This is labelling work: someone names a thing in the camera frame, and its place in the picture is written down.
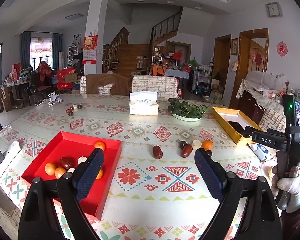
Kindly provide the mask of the white gloved right hand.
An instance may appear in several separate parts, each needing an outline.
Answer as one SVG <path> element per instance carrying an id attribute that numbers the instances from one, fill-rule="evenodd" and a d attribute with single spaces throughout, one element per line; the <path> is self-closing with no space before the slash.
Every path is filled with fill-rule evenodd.
<path id="1" fill-rule="evenodd" d="M 272 169 L 274 176 L 271 181 L 271 191 L 274 197 L 279 194 L 279 190 L 289 193 L 290 200 L 286 207 L 286 213 L 293 213 L 300 209 L 300 170 L 296 172 L 296 177 L 282 179 L 279 179 L 277 170 L 277 165 L 275 165 Z"/>

